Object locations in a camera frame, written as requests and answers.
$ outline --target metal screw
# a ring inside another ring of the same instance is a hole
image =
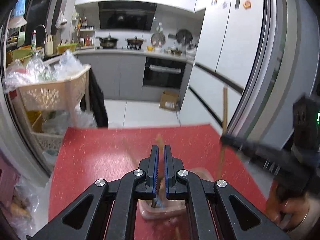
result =
[[[227,182],[223,179],[220,179],[217,181],[217,185],[218,187],[226,187],[227,186]]]
[[[106,181],[104,179],[97,179],[95,184],[98,187],[102,187],[105,183]]]
[[[135,170],[135,171],[133,172],[133,174],[136,175],[136,176],[141,176],[141,175],[143,174],[143,170],[137,169],[137,170]]]
[[[180,170],[178,171],[178,174],[181,176],[181,177],[185,177],[189,174],[189,172],[187,170]]]

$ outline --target range hood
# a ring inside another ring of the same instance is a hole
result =
[[[148,2],[99,2],[100,28],[150,31],[156,8]]]

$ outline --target faucet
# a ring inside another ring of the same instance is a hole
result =
[[[48,38],[48,34],[47,34],[47,29],[45,28],[45,26],[44,26],[43,24],[39,24],[38,26],[35,27],[35,29],[36,29],[37,27],[39,27],[39,26],[41,26],[41,27],[44,28],[45,37],[44,37],[44,55],[43,55],[43,56],[45,57],[45,55],[46,55],[46,51],[45,51],[45,41],[46,41],[47,38]]]

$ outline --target yellow bowl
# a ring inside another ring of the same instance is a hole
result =
[[[154,51],[154,50],[155,50],[154,47],[152,47],[152,46],[147,46],[147,51]]]

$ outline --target red mat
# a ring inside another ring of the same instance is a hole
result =
[[[114,130],[69,128],[54,169],[49,220],[95,180],[113,181],[136,169],[137,163],[150,155],[151,146],[158,144],[159,138],[171,145],[172,156],[181,159],[185,169],[205,168],[217,179],[220,135],[210,125]],[[225,152],[222,178],[264,211],[265,198],[232,150]],[[181,239],[188,239],[185,215],[170,221],[145,221],[137,209],[135,238],[139,240],[177,238],[176,227]]]

